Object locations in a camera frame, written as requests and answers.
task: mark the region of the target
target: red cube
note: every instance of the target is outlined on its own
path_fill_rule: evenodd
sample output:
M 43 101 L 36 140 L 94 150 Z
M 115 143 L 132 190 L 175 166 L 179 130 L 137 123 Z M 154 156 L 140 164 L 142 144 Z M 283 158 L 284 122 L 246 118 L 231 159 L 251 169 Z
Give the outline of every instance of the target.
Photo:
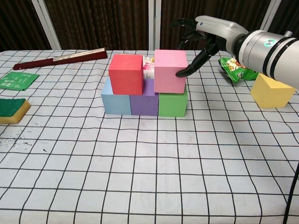
M 113 94 L 142 95 L 142 55 L 114 55 L 108 71 Z

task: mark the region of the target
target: green packet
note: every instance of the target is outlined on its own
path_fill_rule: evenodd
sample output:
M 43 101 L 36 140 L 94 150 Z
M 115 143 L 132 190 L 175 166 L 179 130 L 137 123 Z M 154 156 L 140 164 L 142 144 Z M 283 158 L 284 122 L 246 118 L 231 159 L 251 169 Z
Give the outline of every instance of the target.
M 0 79 L 0 88 L 9 90 L 26 90 L 39 75 L 11 71 Z
M 242 68 L 234 58 L 221 57 L 219 64 L 233 83 L 243 80 L 255 80 L 258 73 L 249 68 Z

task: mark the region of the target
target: pink cube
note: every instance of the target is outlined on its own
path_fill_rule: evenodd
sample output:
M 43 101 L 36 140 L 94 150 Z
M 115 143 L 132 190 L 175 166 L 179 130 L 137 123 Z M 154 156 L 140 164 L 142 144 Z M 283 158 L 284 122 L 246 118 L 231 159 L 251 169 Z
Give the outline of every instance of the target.
M 184 93 L 186 77 L 176 73 L 187 66 L 184 50 L 155 50 L 155 92 Z

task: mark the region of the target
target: yellow block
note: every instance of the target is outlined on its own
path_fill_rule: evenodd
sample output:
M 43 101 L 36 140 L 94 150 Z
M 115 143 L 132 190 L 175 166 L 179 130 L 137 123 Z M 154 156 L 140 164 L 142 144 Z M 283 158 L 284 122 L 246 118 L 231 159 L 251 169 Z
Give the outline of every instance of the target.
M 0 117 L 0 124 L 16 124 L 24 117 L 25 113 L 31 107 L 30 103 L 25 100 L 23 105 L 11 117 Z
M 251 95 L 260 108 L 284 107 L 296 90 L 261 73 L 251 89 Z

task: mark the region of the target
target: stacked blocks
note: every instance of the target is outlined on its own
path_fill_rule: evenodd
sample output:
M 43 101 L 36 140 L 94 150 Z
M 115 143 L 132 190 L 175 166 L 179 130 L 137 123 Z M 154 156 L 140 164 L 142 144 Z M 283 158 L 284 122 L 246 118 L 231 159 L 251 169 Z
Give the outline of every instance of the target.
M 184 93 L 186 77 L 176 73 L 187 65 L 184 50 L 155 50 L 155 92 Z
M 131 115 L 130 96 L 113 94 L 109 78 L 106 80 L 101 95 L 107 114 Z
M 159 95 L 154 92 L 154 80 L 143 82 L 142 96 L 130 96 L 132 115 L 158 116 Z
M 107 114 L 183 117 L 186 78 L 176 72 L 187 66 L 184 51 L 156 50 L 155 79 L 143 79 L 142 55 L 114 55 L 102 91 Z
M 187 89 L 182 94 L 160 93 L 159 116 L 161 117 L 183 117 L 187 106 Z
M 258 74 L 251 95 L 260 108 L 284 107 L 296 90 L 284 83 Z
M 108 70 L 113 94 L 142 95 L 142 55 L 114 55 Z

